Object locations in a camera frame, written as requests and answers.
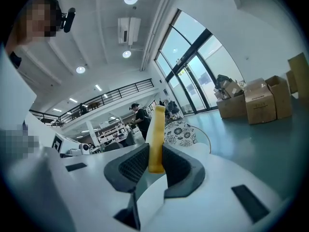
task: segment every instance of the teal floor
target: teal floor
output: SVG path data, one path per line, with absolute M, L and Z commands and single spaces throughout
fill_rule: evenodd
M 249 170 L 285 199 L 297 191 L 309 157 L 309 114 L 297 100 L 292 103 L 292 117 L 258 125 L 248 125 L 245 117 L 221 119 L 217 110 L 183 120 L 209 136 L 212 154 Z M 207 139 L 197 133 L 197 140 L 203 143 Z M 146 171 L 137 198 L 160 176 Z

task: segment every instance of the metal railing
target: metal railing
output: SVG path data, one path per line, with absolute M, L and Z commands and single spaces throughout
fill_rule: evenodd
M 84 106 L 84 111 L 82 112 L 80 109 L 80 105 L 70 109 L 69 111 L 65 112 L 64 114 L 60 116 L 55 116 L 55 115 L 50 115 L 50 114 L 45 114 L 37 111 L 30 110 L 32 114 L 34 114 L 39 120 L 42 118 L 47 118 L 52 119 L 54 118 L 53 121 L 50 121 L 49 124 L 47 121 L 49 120 L 43 120 L 45 121 L 46 125 L 49 126 L 64 126 L 65 124 L 79 118 L 80 116 L 88 113 L 89 111 L 92 111 L 94 109 L 97 109 L 99 107 L 102 107 L 104 105 L 107 105 L 111 102 L 117 101 L 121 98 L 127 97 L 129 95 L 133 95 L 135 93 L 147 90 L 149 88 L 154 87 L 151 78 L 146 79 L 137 83 L 133 83 L 124 87 L 117 88 L 115 90 L 109 91 L 105 94 L 96 96 L 95 98 L 92 98 L 86 102 L 83 102 Z
M 46 113 L 41 113 L 38 111 L 34 110 L 29 110 L 38 120 L 40 120 L 42 123 L 44 123 L 47 126 L 51 127 L 61 127 L 61 119 L 59 116 L 52 115 L 52 114 L 46 114 Z

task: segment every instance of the yellow object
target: yellow object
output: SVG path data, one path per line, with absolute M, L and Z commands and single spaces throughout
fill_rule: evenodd
M 149 143 L 148 171 L 154 174 L 164 173 L 162 166 L 162 144 L 164 143 L 165 107 L 157 105 L 151 120 L 146 142 Z

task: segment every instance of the floral patterned object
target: floral patterned object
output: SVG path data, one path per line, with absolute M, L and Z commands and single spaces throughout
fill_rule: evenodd
M 165 127 L 164 142 L 189 147 L 196 143 L 194 128 L 183 121 L 174 121 Z

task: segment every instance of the cardboard box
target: cardboard box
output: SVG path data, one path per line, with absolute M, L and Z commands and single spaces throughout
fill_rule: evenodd
M 296 93 L 298 90 L 297 90 L 297 84 L 296 84 L 296 80 L 295 80 L 293 71 L 288 71 L 286 73 L 286 78 L 287 78 L 288 83 L 289 83 L 289 89 L 290 89 L 291 94 Z
M 275 75 L 265 80 L 265 82 L 274 96 L 277 118 L 280 119 L 291 116 L 292 104 L 287 81 Z
M 259 88 L 262 88 L 262 87 L 266 87 L 266 86 L 267 86 L 267 84 L 264 81 L 264 79 L 263 78 L 258 78 L 258 79 L 255 79 L 253 81 L 248 82 L 243 90 L 245 92 L 249 92 L 251 90 L 256 90 L 256 89 L 259 89 Z
M 235 97 L 235 95 L 237 95 L 242 89 L 233 81 L 225 88 L 225 90 L 230 97 Z
M 244 95 L 230 98 L 224 101 L 217 101 L 221 118 L 244 116 L 247 114 Z
M 221 87 L 222 89 L 225 89 L 230 83 L 231 83 L 231 82 L 225 80 L 225 81 L 223 81 L 223 82 L 220 82 L 220 87 Z
M 309 66 L 304 53 L 288 60 L 295 77 L 300 100 L 309 100 Z
M 217 99 L 222 99 L 223 100 L 223 97 L 222 97 L 222 93 L 221 93 L 221 91 L 217 91 L 217 92 L 215 92 L 215 94 L 214 94 L 216 97 L 217 97 Z
M 276 106 L 266 82 L 259 78 L 249 83 L 245 90 L 248 122 L 250 125 L 276 119 Z
M 223 100 L 227 100 L 231 98 L 226 90 L 223 90 L 222 96 L 223 96 Z

